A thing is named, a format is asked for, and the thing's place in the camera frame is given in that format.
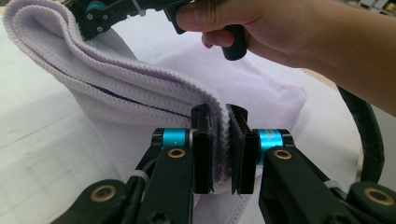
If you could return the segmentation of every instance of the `hand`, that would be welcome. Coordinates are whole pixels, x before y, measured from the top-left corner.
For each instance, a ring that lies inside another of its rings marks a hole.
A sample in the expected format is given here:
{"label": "hand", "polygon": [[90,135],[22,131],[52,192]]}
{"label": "hand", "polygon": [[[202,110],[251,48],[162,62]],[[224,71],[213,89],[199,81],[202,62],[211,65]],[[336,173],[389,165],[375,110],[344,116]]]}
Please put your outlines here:
{"label": "hand", "polygon": [[241,24],[247,48],[271,61],[288,66],[301,64],[297,54],[308,48],[315,35],[315,0],[196,0],[177,12],[177,23],[186,31],[203,32],[203,43],[230,47],[233,36],[226,25]]}

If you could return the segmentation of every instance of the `white table surface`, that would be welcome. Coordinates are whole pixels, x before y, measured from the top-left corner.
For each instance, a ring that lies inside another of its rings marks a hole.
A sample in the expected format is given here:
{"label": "white table surface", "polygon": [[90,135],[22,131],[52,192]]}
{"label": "white table surface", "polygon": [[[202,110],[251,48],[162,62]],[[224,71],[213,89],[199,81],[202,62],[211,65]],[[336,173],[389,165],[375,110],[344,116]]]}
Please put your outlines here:
{"label": "white table surface", "polygon": [[[147,62],[200,39],[177,35],[161,12],[115,29],[135,39],[129,46]],[[70,92],[7,39],[3,24],[0,43],[0,223],[48,223],[91,183],[120,176]],[[306,104],[290,131],[297,147],[347,189],[361,143],[338,92],[300,69],[247,58],[272,78],[305,89]],[[240,223],[261,221],[256,193]]]}

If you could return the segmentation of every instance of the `folded fabric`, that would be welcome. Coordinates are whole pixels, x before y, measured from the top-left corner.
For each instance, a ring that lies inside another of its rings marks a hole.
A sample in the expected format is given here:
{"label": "folded fabric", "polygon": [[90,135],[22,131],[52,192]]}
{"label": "folded fabric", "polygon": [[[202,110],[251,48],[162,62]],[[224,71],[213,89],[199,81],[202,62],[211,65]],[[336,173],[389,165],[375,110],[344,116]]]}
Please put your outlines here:
{"label": "folded fabric", "polygon": [[[71,12],[49,0],[12,1],[4,24],[11,40],[73,93],[125,180],[156,128],[189,127],[191,108],[208,104],[216,135],[215,192],[226,191],[231,161],[225,104],[246,108],[251,127],[289,129],[306,98],[303,90],[275,82],[249,62],[228,62],[220,50],[200,44],[153,65],[138,61],[128,39],[111,29],[84,42]],[[193,222],[237,223],[247,200],[205,195]]]}

